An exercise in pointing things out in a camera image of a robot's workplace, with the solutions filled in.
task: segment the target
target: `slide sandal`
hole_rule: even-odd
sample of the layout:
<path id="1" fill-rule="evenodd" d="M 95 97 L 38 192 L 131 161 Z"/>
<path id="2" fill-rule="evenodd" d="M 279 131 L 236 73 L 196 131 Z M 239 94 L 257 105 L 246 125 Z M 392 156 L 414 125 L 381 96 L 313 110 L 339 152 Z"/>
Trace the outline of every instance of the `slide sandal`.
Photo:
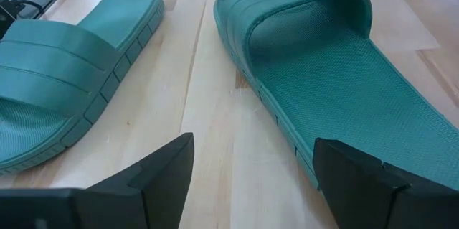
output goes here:
<path id="1" fill-rule="evenodd" d="M 321 138 L 459 190 L 458 130 L 370 40 L 370 0 L 216 0 L 214 17 L 313 183 Z"/>
<path id="2" fill-rule="evenodd" d="M 80 140 L 155 32 L 163 0 L 102 0 L 78 25 L 20 20 L 0 42 L 0 174 Z"/>

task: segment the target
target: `teal slide sandal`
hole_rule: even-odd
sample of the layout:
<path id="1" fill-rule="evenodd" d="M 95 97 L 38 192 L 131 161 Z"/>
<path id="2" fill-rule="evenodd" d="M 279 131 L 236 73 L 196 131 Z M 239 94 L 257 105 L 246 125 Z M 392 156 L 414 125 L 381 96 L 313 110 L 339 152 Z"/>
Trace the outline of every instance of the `teal slide sandal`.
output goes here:
<path id="1" fill-rule="evenodd" d="M 322 138 L 459 190 L 458 130 L 370 40 L 370 0 L 216 0 L 214 17 L 311 181 Z"/>
<path id="2" fill-rule="evenodd" d="M 163 0 L 102 0 L 78 25 L 21 20 L 0 42 L 0 174 L 80 140 L 162 20 Z"/>

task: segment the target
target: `textured footbed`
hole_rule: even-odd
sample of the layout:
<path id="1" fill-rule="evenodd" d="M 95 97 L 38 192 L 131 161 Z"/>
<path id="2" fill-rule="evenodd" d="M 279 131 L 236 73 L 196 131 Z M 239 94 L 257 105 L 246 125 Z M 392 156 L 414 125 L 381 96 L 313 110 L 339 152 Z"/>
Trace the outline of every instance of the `textured footbed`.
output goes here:
<path id="1" fill-rule="evenodd" d="M 252 86 L 274 103 L 268 106 L 274 116 L 281 111 L 288 117 L 294 128 L 287 131 L 301 136 L 303 142 L 287 135 L 305 169 L 316 138 L 338 139 L 459 190 L 457 129 L 328 2 L 268 17 L 254 29 L 249 51 L 257 78 Z"/>
<path id="2" fill-rule="evenodd" d="M 163 15 L 162 0 L 102 0 L 78 24 L 124 52 L 83 118 L 63 118 L 0 99 L 0 175 L 37 165 L 80 140 L 102 114 Z"/>

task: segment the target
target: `wooden table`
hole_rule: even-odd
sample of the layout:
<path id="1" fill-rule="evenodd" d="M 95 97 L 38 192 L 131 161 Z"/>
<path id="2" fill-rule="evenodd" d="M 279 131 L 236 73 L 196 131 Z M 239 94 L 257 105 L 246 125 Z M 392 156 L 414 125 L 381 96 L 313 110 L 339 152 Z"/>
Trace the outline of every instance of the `wooden table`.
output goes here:
<path id="1" fill-rule="evenodd" d="M 79 22 L 100 0 L 58 0 L 45 19 Z M 193 179 L 181 228 L 335 228 L 275 122 L 217 36 L 214 0 L 165 0 L 160 28 L 99 121 L 45 165 L 0 187 L 88 187 L 186 131 Z M 372 39 L 459 126 L 459 0 L 372 0 Z"/>

